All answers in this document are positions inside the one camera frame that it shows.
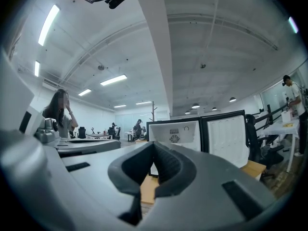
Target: circular vent grille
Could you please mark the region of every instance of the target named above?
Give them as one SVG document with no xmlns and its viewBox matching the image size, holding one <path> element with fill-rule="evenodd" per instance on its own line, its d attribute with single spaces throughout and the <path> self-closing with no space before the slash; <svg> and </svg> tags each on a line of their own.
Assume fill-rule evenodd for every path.
<svg viewBox="0 0 308 231">
<path fill-rule="evenodd" d="M 172 135 L 171 138 L 170 138 L 170 141 L 172 143 L 177 143 L 177 142 L 179 142 L 179 140 L 180 140 L 180 138 L 179 138 L 178 135 Z"/>
</svg>

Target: table leg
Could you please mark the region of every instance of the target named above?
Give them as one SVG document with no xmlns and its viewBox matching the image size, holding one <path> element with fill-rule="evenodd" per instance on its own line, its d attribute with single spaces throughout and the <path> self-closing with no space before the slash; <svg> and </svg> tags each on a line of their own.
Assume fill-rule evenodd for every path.
<svg viewBox="0 0 308 231">
<path fill-rule="evenodd" d="M 291 154 L 290 154 L 289 164 L 288 164 L 288 168 L 287 168 L 287 173 L 289 173 L 290 169 L 291 169 L 294 151 L 295 151 L 295 134 L 293 134 L 293 136 L 292 136 L 292 147 L 291 147 Z"/>
</svg>

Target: desk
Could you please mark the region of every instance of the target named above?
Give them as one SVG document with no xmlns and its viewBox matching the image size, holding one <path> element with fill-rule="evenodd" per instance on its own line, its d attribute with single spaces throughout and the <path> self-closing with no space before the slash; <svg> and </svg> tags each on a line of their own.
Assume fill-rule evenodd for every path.
<svg viewBox="0 0 308 231">
<path fill-rule="evenodd" d="M 130 136 L 130 142 L 133 140 L 133 132 L 124 132 L 124 135 L 128 137 L 128 142 L 129 142 L 129 136 Z"/>
<path fill-rule="evenodd" d="M 97 133 L 97 134 L 86 134 L 86 139 L 108 139 L 109 137 L 112 137 L 112 135 L 103 134 L 103 133 Z"/>
<path fill-rule="evenodd" d="M 298 129 L 299 129 L 299 120 L 291 120 L 290 122 L 287 123 L 292 123 L 292 127 L 284 127 L 283 125 L 285 123 L 281 122 L 275 122 L 273 125 L 270 125 L 268 128 L 264 129 L 261 131 L 260 135 L 287 135 L 287 134 L 292 134 L 292 147 L 291 147 L 291 153 L 290 153 L 290 160 L 287 168 L 287 173 L 290 172 L 292 161 L 293 161 L 293 156 L 294 156 L 294 150 L 295 150 L 295 138 L 298 138 Z"/>
<path fill-rule="evenodd" d="M 265 165 L 253 162 L 248 160 L 248 163 L 241 168 L 242 171 L 255 178 L 260 180 L 262 172 L 266 169 Z M 141 190 L 141 203 L 147 205 L 153 205 L 155 188 L 158 187 L 158 178 L 147 175 L 140 187 Z"/>
</svg>

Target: white t-shirt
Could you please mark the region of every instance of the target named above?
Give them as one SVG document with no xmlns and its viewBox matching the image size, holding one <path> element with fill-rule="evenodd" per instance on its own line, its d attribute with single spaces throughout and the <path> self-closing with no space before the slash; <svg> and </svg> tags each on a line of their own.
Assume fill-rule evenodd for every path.
<svg viewBox="0 0 308 231">
<path fill-rule="evenodd" d="M 292 93 L 293 93 L 295 98 L 297 98 L 299 96 L 300 100 L 303 100 L 302 99 L 302 93 L 300 92 L 300 88 L 298 87 L 298 85 L 294 81 L 292 82 L 291 89 L 292 89 Z M 302 101 L 300 103 L 296 104 L 295 107 L 297 109 L 297 113 L 298 113 L 299 116 L 306 111 Z"/>
</svg>

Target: woman's arm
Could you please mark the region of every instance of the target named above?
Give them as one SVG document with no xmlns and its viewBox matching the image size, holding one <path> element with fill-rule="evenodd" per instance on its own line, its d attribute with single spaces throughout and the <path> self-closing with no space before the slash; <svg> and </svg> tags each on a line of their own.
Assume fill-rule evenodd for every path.
<svg viewBox="0 0 308 231">
<path fill-rule="evenodd" d="M 66 108 L 68 110 L 69 115 L 72 118 L 72 127 L 77 128 L 78 127 L 78 122 L 77 122 L 77 120 L 76 120 L 76 118 L 75 118 L 75 116 L 73 114 L 73 111 L 71 110 L 69 100 L 67 100 Z"/>
</svg>

